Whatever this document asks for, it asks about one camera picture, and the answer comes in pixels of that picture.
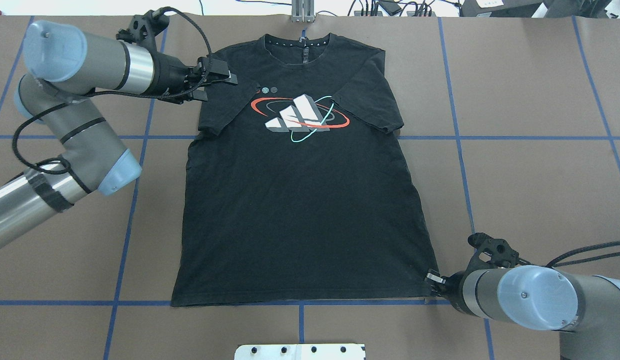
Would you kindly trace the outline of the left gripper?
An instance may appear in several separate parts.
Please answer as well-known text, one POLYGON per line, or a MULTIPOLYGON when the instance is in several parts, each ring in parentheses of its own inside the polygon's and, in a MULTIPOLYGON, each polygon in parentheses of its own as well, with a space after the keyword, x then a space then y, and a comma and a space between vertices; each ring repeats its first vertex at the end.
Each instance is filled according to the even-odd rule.
POLYGON ((230 84, 237 85, 237 76, 230 71, 228 64, 214 58, 198 58, 197 68, 186 66, 177 57, 161 52, 151 53, 153 76, 151 96, 173 104, 185 101, 208 101, 205 87, 195 88, 202 80, 202 85, 230 84))

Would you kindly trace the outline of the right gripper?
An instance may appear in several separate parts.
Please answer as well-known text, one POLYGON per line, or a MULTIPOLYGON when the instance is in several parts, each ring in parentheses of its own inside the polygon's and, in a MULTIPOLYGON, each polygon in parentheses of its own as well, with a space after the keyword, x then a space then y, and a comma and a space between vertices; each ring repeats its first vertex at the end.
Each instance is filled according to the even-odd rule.
POLYGON ((444 276, 435 269, 429 269, 426 272, 424 282, 432 288, 441 288, 440 296, 448 300, 457 312, 466 313, 467 307, 463 298, 463 278, 464 273, 444 276))

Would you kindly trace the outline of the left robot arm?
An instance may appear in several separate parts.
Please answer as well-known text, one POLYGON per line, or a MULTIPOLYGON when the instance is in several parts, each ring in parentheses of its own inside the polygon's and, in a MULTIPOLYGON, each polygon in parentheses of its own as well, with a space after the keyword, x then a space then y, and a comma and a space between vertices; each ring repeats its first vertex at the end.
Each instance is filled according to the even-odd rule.
POLYGON ((111 195, 141 175, 141 165, 92 101, 102 95, 182 104, 206 101, 205 87, 236 85, 225 61, 200 57, 193 66, 157 48, 168 28, 164 9, 136 14, 115 38, 76 26, 38 20, 27 28, 20 78, 13 101, 26 118, 12 137, 25 169, 0 187, 0 249, 54 215, 99 191, 111 195), (18 139, 32 123, 46 125, 64 148, 31 163, 18 139))

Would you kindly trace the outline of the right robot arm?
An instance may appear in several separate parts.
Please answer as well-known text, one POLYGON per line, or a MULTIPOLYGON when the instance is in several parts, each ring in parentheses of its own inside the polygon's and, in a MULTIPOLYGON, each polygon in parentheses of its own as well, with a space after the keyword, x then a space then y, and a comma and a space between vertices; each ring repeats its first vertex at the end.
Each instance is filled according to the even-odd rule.
POLYGON ((536 265, 425 276, 457 312, 559 333, 562 360, 620 360, 620 279, 536 265))

